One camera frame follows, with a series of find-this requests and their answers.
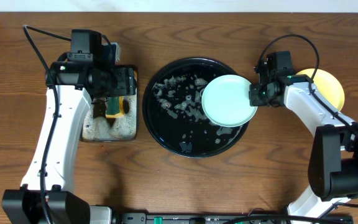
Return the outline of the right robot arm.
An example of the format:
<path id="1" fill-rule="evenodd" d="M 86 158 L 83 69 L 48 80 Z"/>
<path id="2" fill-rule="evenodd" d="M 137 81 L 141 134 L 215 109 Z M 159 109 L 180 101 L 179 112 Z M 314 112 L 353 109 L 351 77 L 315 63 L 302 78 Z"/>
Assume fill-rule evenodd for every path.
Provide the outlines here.
<path id="1" fill-rule="evenodd" d="M 358 123 L 338 111 L 306 75 L 287 75 L 251 84 L 252 106 L 284 106 L 313 135 L 306 190 L 287 207 L 292 217 L 319 222 L 358 198 Z"/>

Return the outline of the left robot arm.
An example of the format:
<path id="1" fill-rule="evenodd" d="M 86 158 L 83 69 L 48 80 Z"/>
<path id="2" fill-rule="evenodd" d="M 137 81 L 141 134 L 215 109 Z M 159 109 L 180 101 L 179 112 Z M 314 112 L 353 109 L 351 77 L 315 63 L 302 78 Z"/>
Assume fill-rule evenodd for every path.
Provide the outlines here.
<path id="1" fill-rule="evenodd" d="M 47 107 L 32 163 L 2 208 L 12 223 L 116 223 L 107 206 L 74 194 L 80 141 L 120 141 L 137 131 L 137 69 L 119 65 L 115 42 L 72 40 L 46 69 Z"/>

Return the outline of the yellow plate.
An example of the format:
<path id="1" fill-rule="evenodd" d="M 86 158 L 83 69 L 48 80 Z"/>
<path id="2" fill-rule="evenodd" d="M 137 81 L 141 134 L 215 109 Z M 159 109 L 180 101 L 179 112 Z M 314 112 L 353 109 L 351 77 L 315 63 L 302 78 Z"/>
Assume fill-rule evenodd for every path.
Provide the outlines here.
<path id="1" fill-rule="evenodd" d="M 317 90 L 338 110 L 341 111 L 345 102 L 344 89 L 340 82 L 327 71 L 318 69 L 313 83 Z"/>

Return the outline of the green and yellow sponge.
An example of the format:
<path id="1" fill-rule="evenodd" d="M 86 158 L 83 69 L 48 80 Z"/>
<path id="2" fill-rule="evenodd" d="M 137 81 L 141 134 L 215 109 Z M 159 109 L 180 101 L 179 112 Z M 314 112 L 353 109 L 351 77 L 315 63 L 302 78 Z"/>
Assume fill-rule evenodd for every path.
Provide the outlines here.
<path id="1" fill-rule="evenodd" d="M 124 116 L 125 115 L 124 97 L 123 96 L 109 97 L 106 102 L 105 115 L 107 118 L 120 118 Z"/>

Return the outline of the light blue plate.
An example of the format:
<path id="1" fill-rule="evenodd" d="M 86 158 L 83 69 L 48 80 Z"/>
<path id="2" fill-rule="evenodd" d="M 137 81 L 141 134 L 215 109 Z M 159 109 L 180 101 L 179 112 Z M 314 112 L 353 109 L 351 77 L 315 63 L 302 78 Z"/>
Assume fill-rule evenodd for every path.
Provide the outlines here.
<path id="1" fill-rule="evenodd" d="M 213 123 L 237 127 L 250 121 L 257 107 L 250 104 L 251 82 L 239 75 L 223 75 L 207 84 L 201 94 L 205 115 Z"/>

